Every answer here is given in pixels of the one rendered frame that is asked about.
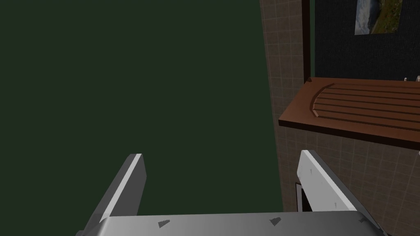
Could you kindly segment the brown wooden ribbed counter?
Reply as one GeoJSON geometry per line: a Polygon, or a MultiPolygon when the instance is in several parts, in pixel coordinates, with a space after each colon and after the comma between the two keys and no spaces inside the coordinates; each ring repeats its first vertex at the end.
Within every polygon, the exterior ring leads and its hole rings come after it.
{"type": "Polygon", "coordinates": [[[278,123],[420,150],[420,76],[416,81],[311,77],[278,123]]]}

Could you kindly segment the dark green door leaf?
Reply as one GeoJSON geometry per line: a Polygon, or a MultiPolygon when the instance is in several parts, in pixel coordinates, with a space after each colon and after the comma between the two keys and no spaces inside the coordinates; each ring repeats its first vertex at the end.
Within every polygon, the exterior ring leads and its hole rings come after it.
{"type": "Polygon", "coordinates": [[[262,0],[0,0],[0,236],[75,236],[125,158],[138,215],[282,212],[262,0]]]}

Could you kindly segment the landscape picture on wall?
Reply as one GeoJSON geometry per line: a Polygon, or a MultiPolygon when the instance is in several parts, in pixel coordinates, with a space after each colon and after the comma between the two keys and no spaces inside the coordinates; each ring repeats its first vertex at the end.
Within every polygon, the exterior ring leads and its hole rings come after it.
{"type": "Polygon", "coordinates": [[[355,35],[398,31],[403,0],[357,0],[355,35]]]}

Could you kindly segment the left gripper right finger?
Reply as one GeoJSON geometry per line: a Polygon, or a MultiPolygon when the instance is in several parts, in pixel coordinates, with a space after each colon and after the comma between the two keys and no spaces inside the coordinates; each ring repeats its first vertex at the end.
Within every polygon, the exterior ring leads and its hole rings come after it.
{"type": "Polygon", "coordinates": [[[314,150],[302,150],[298,179],[313,211],[358,211],[377,226],[367,209],[314,150]]]}

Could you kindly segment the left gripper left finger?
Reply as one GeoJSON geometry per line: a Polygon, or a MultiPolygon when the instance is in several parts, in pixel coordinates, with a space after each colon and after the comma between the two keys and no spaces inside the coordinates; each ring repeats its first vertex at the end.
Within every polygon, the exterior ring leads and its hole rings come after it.
{"type": "Polygon", "coordinates": [[[91,215],[86,229],[112,216],[135,216],[146,183],[142,154],[130,154],[91,215]]]}

